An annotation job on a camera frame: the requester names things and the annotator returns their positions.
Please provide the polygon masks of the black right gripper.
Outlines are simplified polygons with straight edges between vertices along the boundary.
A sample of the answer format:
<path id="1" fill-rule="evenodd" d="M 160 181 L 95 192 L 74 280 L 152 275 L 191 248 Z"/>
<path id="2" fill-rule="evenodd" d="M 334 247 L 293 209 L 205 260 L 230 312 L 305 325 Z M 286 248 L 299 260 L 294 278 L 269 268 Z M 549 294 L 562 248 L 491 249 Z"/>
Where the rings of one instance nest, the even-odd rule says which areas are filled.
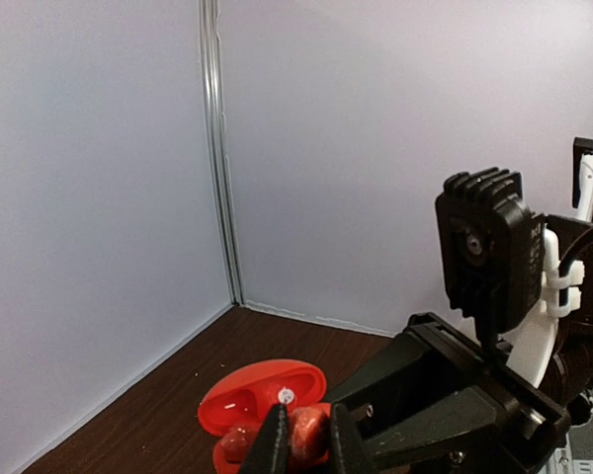
<path id="1" fill-rule="evenodd" d="M 325 396 L 349 412 L 337 436 L 380 470 L 537 473 L 565 443 L 566 409 L 433 313 L 406 328 Z"/>

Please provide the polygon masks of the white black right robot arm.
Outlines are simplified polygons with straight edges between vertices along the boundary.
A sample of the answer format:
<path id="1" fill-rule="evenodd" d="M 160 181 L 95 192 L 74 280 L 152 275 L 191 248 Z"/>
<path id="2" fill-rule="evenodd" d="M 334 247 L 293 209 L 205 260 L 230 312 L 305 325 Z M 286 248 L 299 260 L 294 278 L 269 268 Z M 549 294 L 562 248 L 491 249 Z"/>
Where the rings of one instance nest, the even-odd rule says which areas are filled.
<path id="1" fill-rule="evenodd" d="M 332 473 L 539 473 L 593 415 L 593 140 L 573 143 L 575 218 L 532 211 L 518 172 L 436 200 L 446 293 L 327 394 Z"/>

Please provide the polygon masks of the red round charging case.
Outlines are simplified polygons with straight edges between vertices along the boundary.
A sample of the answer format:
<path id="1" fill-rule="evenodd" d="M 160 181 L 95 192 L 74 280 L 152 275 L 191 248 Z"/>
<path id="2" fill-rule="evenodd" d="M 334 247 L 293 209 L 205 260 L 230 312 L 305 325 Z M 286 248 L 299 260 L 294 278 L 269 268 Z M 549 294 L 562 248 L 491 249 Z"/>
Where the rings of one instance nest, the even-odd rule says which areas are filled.
<path id="1" fill-rule="evenodd" d="M 322 401 L 327 379 L 317 366 L 296 359 L 268 359 L 241 367 L 220 380 L 203 398 L 197 412 L 202 428 L 219 441 L 212 451 L 218 473 L 236 473 L 268 412 L 284 404 L 289 412 L 314 407 L 325 415 Z"/>

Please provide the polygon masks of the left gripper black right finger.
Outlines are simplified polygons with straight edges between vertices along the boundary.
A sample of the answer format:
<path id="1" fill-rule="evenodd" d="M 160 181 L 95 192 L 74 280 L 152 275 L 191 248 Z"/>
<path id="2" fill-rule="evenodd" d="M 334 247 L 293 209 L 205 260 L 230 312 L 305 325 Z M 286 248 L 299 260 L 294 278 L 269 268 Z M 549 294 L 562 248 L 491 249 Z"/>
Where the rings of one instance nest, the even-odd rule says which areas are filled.
<path id="1" fill-rule="evenodd" d="M 349 410 L 340 403 L 331 406 L 329 469 L 338 474 L 371 472 L 371 457 Z"/>

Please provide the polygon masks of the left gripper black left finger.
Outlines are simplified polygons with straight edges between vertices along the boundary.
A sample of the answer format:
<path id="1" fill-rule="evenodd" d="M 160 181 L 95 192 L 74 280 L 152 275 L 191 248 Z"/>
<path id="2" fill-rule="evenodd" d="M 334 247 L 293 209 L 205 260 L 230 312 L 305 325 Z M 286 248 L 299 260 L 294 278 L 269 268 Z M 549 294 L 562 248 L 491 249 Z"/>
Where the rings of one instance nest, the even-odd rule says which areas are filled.
<path id="1" fill-rule="evenodd" d="M 290 418 L 286 405 L 276 404 L 270 411 L 246 458 L 240 474 L 286 474 L 290 461 Z"/>

